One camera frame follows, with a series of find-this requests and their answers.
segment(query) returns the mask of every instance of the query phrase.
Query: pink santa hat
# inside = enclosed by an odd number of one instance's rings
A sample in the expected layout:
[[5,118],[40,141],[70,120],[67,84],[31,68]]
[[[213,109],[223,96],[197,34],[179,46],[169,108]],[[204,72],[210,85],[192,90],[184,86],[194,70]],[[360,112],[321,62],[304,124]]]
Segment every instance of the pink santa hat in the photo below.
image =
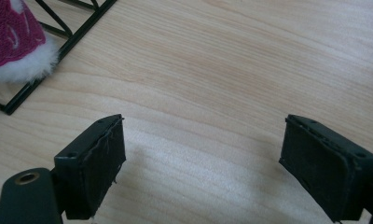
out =
[[57,49],[22,0],[0,0],[0,82],[47,76],[58,61]]

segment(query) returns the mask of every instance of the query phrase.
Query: white fur trim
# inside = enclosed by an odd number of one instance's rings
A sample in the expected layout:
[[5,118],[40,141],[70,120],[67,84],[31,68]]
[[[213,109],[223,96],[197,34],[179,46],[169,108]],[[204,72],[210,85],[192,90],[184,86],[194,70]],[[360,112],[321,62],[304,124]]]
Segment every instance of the white fur trim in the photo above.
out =
[[10,0],[11,7],[14,9],[16,12],[21,14],[23,12],[23,4],[21,3],[21,0]]
[[58,48],[49,36],[46,39],[22,59],[0,66],[0,82],[26,83],[50,75],[58,62]]

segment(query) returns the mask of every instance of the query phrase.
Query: screw hole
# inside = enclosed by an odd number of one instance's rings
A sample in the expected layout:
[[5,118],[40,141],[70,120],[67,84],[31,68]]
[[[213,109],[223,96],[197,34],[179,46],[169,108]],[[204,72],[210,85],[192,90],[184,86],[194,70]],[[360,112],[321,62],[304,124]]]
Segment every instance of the screw hole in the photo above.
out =
[[76,152],[69,152],[69,153],[67,154],[67,157],[68,157],[68,158],[75,158],[76,155],[77,155]]
[[359,157],[359,158],[365,158],[366,157],[366,155],[364,153],[361,153],[361,152],[359,152],[355,155],[357,155],[357,157]]
[[29,173],[29,174],[21,175],[15,180],[15,183],[17,185],[29,184],[35,181],[36,179],[38,179],[38,177],[39,177],[39,173]]

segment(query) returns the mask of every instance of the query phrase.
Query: wood grain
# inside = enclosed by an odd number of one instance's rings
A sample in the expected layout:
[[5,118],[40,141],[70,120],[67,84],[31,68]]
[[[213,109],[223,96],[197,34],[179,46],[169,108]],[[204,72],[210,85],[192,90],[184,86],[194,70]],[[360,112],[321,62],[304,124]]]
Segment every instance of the wood grain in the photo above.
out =
[[[84,20],[50,3],[73,29]],[[0,99],[16,90],[0,85]],[[95,222],[331,223],[278,163],[284,118],[373,152],[373,0],[117,1],[14,115],[0,113],[0,192],[117,113],[128,160]]]

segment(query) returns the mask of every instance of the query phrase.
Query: black wire frame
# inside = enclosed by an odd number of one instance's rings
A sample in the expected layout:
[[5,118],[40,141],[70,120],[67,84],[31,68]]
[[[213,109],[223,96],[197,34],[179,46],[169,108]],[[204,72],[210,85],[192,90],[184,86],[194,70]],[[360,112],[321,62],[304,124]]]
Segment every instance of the black wire frame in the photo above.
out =
[[[67,24],[44,2],[44,0],[35,0],[46,12],[55,20],[61,27],[47,25],[40,22],[44,30],[47,32],[57,35],[59,37],[67,39],[66,42],[59,49],[59,62],[67,55],[68,52],[78,43],[78,41],[88,32],[88,30],[94,26],[94,24],[102,17],[102,15],[112,6],[117,0],[105,0],[100,6],[96,0],[90,0],[91,4],[79,1],[79,0],[60,0],[66,4],[74,7],[83,8],[89,11],[93,11],[90,17],[79,27],[79,29],[73,34]],[[6,104],[0,103],[0,110],[8,115],[12,115],[16,109],[29,97],[29,95],[44,81],[45,78],[35,80],[25,84],[21,90],[16,93],[14,97]]]

